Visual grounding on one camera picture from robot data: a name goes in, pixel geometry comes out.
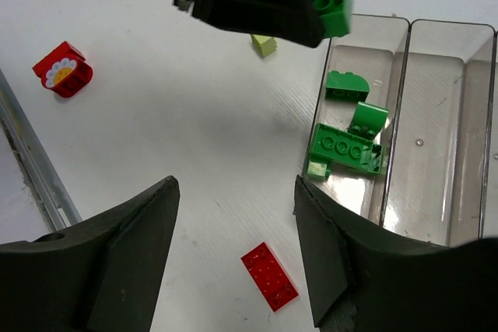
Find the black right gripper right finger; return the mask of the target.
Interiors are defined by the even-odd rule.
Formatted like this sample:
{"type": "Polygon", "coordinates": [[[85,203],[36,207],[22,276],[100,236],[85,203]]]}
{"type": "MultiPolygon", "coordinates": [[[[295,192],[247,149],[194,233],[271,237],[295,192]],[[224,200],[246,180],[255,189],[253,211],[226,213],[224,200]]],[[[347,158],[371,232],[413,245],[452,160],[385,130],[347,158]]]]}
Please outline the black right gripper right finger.
{"type": "Polygon", "coordinates": [[[495,331],[497,241],[439,246],[387,231],[303,177],[300,249],[321,331],[495,331]]]}

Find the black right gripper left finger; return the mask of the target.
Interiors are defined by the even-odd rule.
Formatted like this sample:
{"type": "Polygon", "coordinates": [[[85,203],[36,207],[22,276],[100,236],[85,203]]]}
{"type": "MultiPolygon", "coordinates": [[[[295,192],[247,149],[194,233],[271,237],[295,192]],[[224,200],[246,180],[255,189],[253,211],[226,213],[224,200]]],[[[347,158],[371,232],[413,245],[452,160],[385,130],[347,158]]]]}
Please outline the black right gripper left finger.
{"type": "Polygon", "coordinates": [[[168,176],[32,242],[1,247],[3,331],[147,331],[180,202],[168,176]]]}

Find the green sloped lego brick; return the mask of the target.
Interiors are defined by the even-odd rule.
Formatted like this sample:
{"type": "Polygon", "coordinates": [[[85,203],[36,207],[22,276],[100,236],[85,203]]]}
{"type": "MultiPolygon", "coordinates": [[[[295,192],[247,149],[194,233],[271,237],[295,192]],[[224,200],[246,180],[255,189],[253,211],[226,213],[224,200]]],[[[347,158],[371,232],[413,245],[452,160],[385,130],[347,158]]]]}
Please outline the green sloped lego brick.
{"type": "Polygon", "coordinates": [[[327,75],[325,87],[327,100],[364,102],[369,92],[370,87],[367,80],[360,75],[338,71],[329,72],[327,75]]]}

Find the green 2x2 lego brick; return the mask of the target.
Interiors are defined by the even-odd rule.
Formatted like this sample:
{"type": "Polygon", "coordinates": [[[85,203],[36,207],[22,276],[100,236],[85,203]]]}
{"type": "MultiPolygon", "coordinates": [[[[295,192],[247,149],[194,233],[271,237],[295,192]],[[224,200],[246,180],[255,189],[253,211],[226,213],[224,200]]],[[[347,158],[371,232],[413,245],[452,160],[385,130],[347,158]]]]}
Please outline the green 2x2 lego brick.
{"type": "Polygon", "coordinates": [[[326,181],[331,175],[331,160],[309,155],[305,173],[312,180],[326,181]]]}

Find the green long lego brick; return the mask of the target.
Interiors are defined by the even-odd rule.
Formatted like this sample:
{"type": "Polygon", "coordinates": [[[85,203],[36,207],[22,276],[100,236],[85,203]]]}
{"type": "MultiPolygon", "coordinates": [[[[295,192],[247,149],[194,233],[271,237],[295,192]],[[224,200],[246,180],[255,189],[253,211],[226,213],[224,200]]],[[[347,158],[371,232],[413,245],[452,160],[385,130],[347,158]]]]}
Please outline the green long lego brick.
{"type": "Polygon", "coordinates": [[[309,159],[331,165],[338,163],[361,173],[381,173],[384,147],[371,140],[318,123],[309,147],[309,159]]]}

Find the green small lego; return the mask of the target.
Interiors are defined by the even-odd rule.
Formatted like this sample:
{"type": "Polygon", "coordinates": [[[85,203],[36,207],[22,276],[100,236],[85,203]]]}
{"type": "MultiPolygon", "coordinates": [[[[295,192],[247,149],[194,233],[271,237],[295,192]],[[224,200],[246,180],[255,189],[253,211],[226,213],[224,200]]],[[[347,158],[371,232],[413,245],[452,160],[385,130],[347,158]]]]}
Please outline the green small lego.
{"type": "Polygon", "coordinates": [[[373,141],[384,128],[388,114],[389,110],[386,108],[358,102],[347,132],[373,141]]]}

